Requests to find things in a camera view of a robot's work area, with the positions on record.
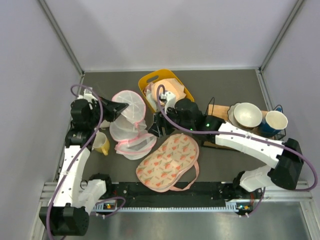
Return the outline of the white pink-trimmed mesh laundry bag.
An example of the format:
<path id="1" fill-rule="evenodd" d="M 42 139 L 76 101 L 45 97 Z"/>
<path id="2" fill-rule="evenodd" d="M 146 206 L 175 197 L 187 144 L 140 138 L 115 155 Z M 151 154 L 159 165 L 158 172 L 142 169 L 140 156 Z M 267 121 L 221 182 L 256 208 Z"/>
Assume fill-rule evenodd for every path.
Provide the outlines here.
<path id="1" fill-rule="evenodd" d="M 146 104 L 142 97 L 131 90 L 123 90 L 115 94 L 113 102 L 126 103 L 128 107 L 120 116 L 110 123 L 109 132 L 116 142 L 135 139 L 147 125 L 145 121 Z"/>

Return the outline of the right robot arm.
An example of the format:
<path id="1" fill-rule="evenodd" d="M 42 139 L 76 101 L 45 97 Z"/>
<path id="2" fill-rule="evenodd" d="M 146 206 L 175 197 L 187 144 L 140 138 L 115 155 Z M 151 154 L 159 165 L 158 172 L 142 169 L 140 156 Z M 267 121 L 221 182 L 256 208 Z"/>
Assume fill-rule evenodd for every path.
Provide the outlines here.
<path id="1" fill-rule="evenodd" d="M 231 148 L 254 157 L 265 165 L 241 171 L 233 180 L 233 192 L 245 198 L 251 192 L 269 186 L 294 191 L 304 164 L 299 143 L 263 138 L 242 130 L 224 119 L 203 114 L 198 105 L 184 98 L 167 110 L 153 115 L 150 134 L 161 138 L 174 130 L 191 133 L 203 142 Z"/>

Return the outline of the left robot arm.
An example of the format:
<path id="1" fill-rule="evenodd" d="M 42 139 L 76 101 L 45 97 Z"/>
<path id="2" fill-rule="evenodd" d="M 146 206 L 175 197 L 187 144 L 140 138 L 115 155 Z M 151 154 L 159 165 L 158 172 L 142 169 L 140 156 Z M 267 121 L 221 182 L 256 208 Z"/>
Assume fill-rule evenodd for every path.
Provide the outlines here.
<path id="1" fill-rule="evenodd" d="M 100 198 L 113 194 L 114 187 L 108 183 L 107 175 L 94 175 L 85 189 L 81 189 L 82 176 L 102 122 L 114 122 L 128 106 L 107 100 L 88 86 L 70 104 L 71 121 L 64 140 L 61 172 L 48 206 L 39 211 L 49 239 L 84 236 Z"/>

